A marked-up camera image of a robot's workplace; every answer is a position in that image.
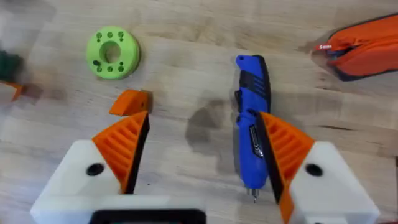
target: green 3d-printed spool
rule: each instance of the green 3d-printed spool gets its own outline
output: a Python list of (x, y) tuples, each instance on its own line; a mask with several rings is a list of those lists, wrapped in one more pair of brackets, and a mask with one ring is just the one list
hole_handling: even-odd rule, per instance
[[(110, 62), (106, 51), (113, 45), (120, 48), (119, 58)], [(135, 38), (120, 27), (104, 27), (88, 41), (86, 59), (90, 70), (105, 79), (124, 78), (138, 66), (139, 45)]]

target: orange case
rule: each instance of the orange case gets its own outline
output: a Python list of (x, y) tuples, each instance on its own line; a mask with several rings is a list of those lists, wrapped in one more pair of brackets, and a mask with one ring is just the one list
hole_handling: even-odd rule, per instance
[(328, 64), (343, 81), (398, 70), (398, 14), (343, 28), (317, 46), (333, 58)]

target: wooden table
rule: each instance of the wooden table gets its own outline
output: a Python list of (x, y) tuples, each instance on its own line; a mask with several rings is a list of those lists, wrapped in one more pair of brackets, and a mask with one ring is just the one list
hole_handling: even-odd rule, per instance
[[(0, 223), (29, 209), (73, 141), (119, 117), (127, 88), (153, 92), (138, 194), (205, 198), (209, 223), (282, 223), (269, 184), (257, 204), (236, 170), (237, 54), (261, 54), (272, 113), (335, 143), (381, 210), (397, 218), (398, 74), (344, 83), (310, 50), (331, 31), (396, 12), (396, 0), (1, 0), (0, 48), (25, 58), (27, 90), (0, 110)], [(134, 34), (133, 76), (99, 80), (86, 41), (103, 26)]]

